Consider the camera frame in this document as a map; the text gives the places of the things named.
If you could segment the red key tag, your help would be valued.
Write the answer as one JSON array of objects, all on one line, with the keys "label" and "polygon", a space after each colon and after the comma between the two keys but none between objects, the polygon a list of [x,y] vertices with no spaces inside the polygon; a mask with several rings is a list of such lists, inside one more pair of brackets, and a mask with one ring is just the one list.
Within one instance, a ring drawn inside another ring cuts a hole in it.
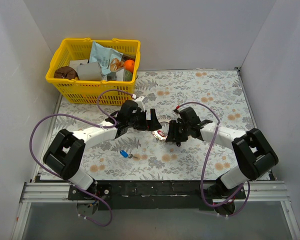
[{"label": "red key tag", "polygon": [[164,135],[165,135],[161,130],[158,130],[157,132],[158,132],[158,134],[160,134],[161,136],[164,136]]}]

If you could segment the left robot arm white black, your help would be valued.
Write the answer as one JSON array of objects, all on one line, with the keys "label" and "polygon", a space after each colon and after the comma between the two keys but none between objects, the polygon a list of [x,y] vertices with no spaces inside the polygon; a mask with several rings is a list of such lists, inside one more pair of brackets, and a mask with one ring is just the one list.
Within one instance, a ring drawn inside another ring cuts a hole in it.
[{"label": "left robot arm white black", "polygon": [[43,162],[62,180],[78,186],[79,194],[85,200],[93,199],[97,193],[93,185],[95,180],[80,167],[85,149],[115,140],[129,128],[150,132],[160,130],[162,125],[155,109],[147,112],[144,101],[144,96],[126,100],[120,110],[109,114],[104,121],[92,127],[73,132],[60,130],[46,151]]}]

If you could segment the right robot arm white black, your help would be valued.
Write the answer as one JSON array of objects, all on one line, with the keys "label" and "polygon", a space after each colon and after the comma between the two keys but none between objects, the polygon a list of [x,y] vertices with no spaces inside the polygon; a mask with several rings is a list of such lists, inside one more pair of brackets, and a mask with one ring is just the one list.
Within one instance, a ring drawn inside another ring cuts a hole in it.
[{"label": "right robot arm white black", "polygon": [[227,199],[246,181],[255,181],[278,164],[279,158],[257,128],[249,131],[218,126],[211,120],[200,120],[195,110],[187,107],[174,110],[179,114],[177,120],[169,122],[167,143],[180,146],[189,137],[218,144],[232,150],[237,166],[219,176],[215,183],[204,189],[210,196]]}]

